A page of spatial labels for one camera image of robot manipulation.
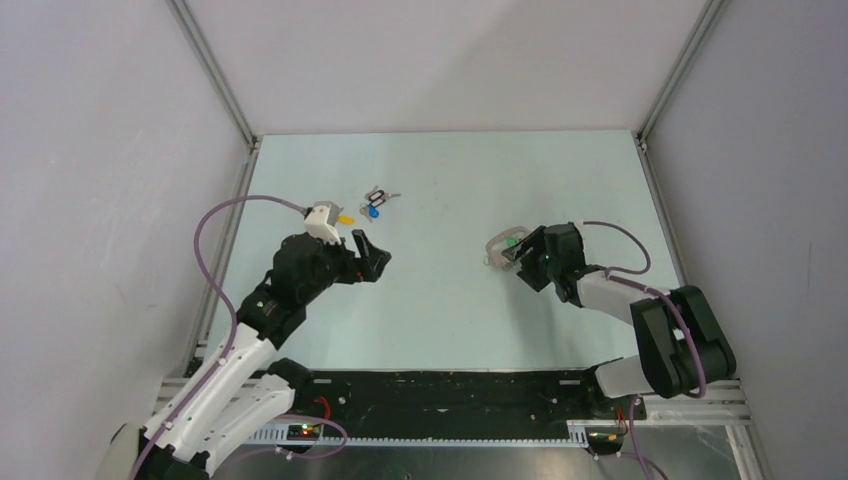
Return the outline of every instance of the white plastic part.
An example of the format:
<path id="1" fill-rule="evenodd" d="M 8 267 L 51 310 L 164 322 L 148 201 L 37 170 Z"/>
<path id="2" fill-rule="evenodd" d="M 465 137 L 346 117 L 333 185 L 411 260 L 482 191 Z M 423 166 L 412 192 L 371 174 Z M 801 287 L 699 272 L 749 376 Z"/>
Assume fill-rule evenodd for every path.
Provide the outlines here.
<path id="1" fill-rule="evenodd" d="M 657 290 L 668 293 L 662 288 Z M 590 273 L 578 280 L 577 296 L 585 308 L 600 310 L 628 325 L 633 325 L 630 304 L 654 298 L 641 290 L 608 280 L 603 271 Z"/>
<path id="2" fill-rule="evenodd" d="M 595 371 L 595 378 L 607 398 L 654 392 L 642 372 L 638 355 L 601 365 Z"/>
<path id="3" fill-rule="evenodd" d="M 197 453 L 203 439 L 207 436 L 212 423 L 224 410 L 235 393 L 241 388 L 245 380 L 256 371 L 263 363 L 270 360 L 277 349 L 270 340 L 259 340 L 257 331 L 253 328 L 239 324 L 236 328 L 235 343 L 230 350 L 228 361 L 218 368 L 201 388 L 194 398 L 186 405 L 174 419 L 172 426 L 159 438 L 156 445 L 174 447 L 174 457 L 189 461 Z M 180 390 L 173 400 L 165 408 L 154 415 L 147 423 L 147 431 L 144 436 L 150 439 L 162 422 L 171 414 L 174 407 L 200 381 L 200 378 L 212 368 L 215 359 L 223 350 L 224 344 L 218 346 L 213 357 L 203 363 L 191 380 Z"/>
<path id="4" fill-rule="evenodd" d="M 327 205 L 315 205 L 303 224 L 306 232 L 314 238 L 331 245 L 342 243 L 338 230 L 330 225 L 330 207 Z"/>
<path id="5" fill-rule="evenodd" d="M 249 395 L 227 407 L 207 432 L 200 451 L 209 452 L 206 472 L 211 476 L 233 450 L 265 423 L 286 413 L 294 403 L 294 390 L 276 375 L 265 375 Z"/>

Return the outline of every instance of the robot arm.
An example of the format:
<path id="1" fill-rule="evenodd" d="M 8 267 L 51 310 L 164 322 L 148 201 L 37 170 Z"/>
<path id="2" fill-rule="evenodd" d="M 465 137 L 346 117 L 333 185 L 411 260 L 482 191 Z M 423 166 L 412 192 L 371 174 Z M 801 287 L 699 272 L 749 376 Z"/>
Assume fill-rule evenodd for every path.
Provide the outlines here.
<path id="1" fill-rule="evenodd" d="M 353 231 L 359 257 L 348 250 L 334 228 L 339 211 L 331 202 L 319 202 L 306 212 L 307 233 L 283 240 L 273 268 L 242 302 L 234 337 L 222 341 L 143 427 L 124 427 L 116 434 L 113 445 L 126 445 L 126 437 L 135 436 L 136 454 L 127 457 L 124 451 L 115 459 L 107 453 L 98 480 L 126 480 L 140 455 L 137 479 L 208 479 L 260 426 L 291 408 L 306 369 L 288 359 L 273 363 L 251 395 L 228 404 L 306 320 L 310 302 L 336 283 L 376 282 L 391 260 L 362 230 Z"/>
<path id="2" fill-rule="evenodd" d="M 604 267 L 586 264 L 583 238 L 573 223 L 539 227 L 502 254 L 520 262 L 518 276 L 537 292 L 553 283 L 562 302 L 600 310 L 633 326 L 639 355 L 592 369 L 604 397 L 656 392 L 671 398 L 698 387 L 694 358 L 675 336 L 679 326 L 657 293 L 668 296 L 680 311 L 707 383 L 734 374 L 736 359 L 698 288 L 637 289 L 635 282 L 616 281 Z"/>

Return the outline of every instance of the white wall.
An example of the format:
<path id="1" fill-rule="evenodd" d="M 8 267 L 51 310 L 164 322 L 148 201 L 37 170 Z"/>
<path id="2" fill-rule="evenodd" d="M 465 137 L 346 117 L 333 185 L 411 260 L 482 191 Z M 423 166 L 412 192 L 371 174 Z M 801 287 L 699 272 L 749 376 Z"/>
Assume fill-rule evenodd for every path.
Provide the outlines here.
<path id="1" fill-rule="evenodd" d="M 164 1 L 3 2 L 0 64 L 0 476 L 91 478 L 184 352 L 246 153 Z"/>
<path id="2" fill-rule="evenodd" d="M 848 478 L 848 2 L 730 2 L 649 139 L 779 479 Z"/>
<path id="3" fill-rule="evenodd" d="M 190 1 L 260 133 L 639 127 L 705 0 Z"/>

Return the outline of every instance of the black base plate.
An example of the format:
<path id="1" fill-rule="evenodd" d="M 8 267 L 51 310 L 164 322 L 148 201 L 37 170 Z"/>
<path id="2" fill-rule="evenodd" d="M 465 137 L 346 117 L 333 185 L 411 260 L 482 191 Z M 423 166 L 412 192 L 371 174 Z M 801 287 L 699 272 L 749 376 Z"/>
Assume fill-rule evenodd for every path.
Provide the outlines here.
<path id="1" fill-rule="evenodd" d="M 599 408 L 581 370 L 528 372 L 315 371 L 292 413 L 331 419 L 351 437 L 445 440 L 567 439 L 568 420 L 615 420 L 630 398 Z M 645 418 L 643 406 L 635 413 Z"/>

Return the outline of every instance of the light blue table surface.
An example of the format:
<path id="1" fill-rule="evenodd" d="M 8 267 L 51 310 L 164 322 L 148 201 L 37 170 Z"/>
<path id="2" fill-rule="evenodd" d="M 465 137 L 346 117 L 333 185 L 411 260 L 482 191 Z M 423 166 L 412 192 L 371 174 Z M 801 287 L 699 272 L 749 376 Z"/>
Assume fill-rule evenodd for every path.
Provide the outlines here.
<path id="1" fill-rule="evenodd" d="M 402 196 L 369 223 L 358 209 L 375 185 Z M 578 368 L 635 354 L 628 325 L 483 264 L 486 242 L 515 225 L 617 222 L 651 253 L 643 279 L 678 285 L 627 131 L 269 135 L 249 193 L 303 206 L 332 200 L 356 219 L 354 227 L 340 224 L 341 234 L 363 228 L 393 255 L 378 283 L 336 285 L 308 307 L 278 358 L 309 368 Z M 245 207 L 224 282 L 237 306 L 282 239 L 300 232 L 302 218 L 280 205 Z M 583 233 L 588 262 L 643 265 L 620 233 Z M 209 343 L 228 328 L 219 304 Z"/>

